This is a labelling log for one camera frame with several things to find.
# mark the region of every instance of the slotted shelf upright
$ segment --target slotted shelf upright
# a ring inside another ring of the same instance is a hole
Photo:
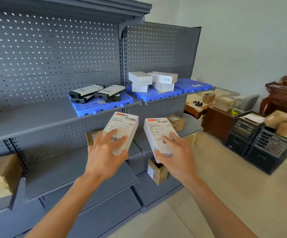
[[[139,116],[129,159],[90,197],[69,237],[106,237],[182,188],[147,176],[153,158],[146,117],[183,116],[185,95],[77,117],[68,92],[91,84],[127,85],[130,71],[190,78],[200,27],[144,22],[152,5],[134,0],[0,0],[0,156],[18,153],[17,193],[0,199],[0,237],[21,236],[85,170],[86,132],[115,111]],[[181,137],[201,129],[184,116]]]

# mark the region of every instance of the white box held in hand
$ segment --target white box held in hand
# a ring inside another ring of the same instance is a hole
[[[150,72],[148,74],[152,75],[153,82],[174,84],[178,80],[177,74],[161,73],[161,72]]]
[[[127,135],[126,142],[121,147],[114,149],[113,153],[115,155],[120,155],[124,149],[128,151],[134,138],[135,132],[138,128],[138,123],[139,118],[136,115],[115,112],[111,117],[103,130],[103,137],[115,128],[117,128],[118,131],[112,136],[110,142],[120,140],[123,136]]]
[[[152,84],[152,76],[144,72],[129,72],[128,79],[135,85]]]
[[[152,86],[159,92],[172,92],[174,90],[174,84],[153,82]]]
[[[171,157],[173,155],[172,150],[169,145],[162,139],[162,135],[172,139],[170,136],[170,131],[175,133],[177,132],[172,127],[171,123],[167,118],[149,118],[144,121],[144,131],[148,138],[151,150],[154,152],[155,149],[158,149],[166,157]]]
[[[131,91],[133,92],[140,92],[140,93],[147,93],[149,85],[135,85],[134,83],[131,84]]]

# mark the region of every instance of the blue plastic pallet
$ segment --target blue plastic pallet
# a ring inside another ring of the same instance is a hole
[[[205,91],[212,88],[211,84],[198,82],[192,79],[187,78],[180,78],[178,81],[174,84],[175,88],[181,89],[184,94],[186,93],[194,93],[197,91]]]
[[[158,90],[152,86],[149,86],[147,93],[132,92],[131,85],[127,86],[126,90],[128,93],[132,93],[138,99],[141,99],[144,102],[157,100],[157,99],[163,99],[163,98],[169,98],[169,97],[173,97],[173,96],[177,96],[177,95],[182,94],[182,90],[177,89],[177,88],[175,88],[172,92],[167,92],[164,94],[158,94]]]
[[[120,98],[121,98],[120,102],[99,104],[98,101],[102,99],[93,98],[91,101],[89,101],[86,104],[72,103],[72,105],[73,105],[73,108],[75,109],[77,116],[82,117],[88,114],[97,114],[100,111],[109,110],[112,108],[124,107],[127,104],[134,102],[134,99],[126,93],[121,93]]]

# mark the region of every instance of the barcode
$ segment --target barcode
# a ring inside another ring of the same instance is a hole
[[[172,139],[172,141],[174,142],[174,140]],[[164,140],[162,140],[162,143],[166,144],[166,142]]]
[[[117,138],[117,137],[114,137],[114,136],[113,136],[113,137],[110,138],[110,140],[118,141],[118,140],[120,140],[120,138]]]
[[[125,119],[129,119],[131,121],[136,121],[136,119],[125,117]]]

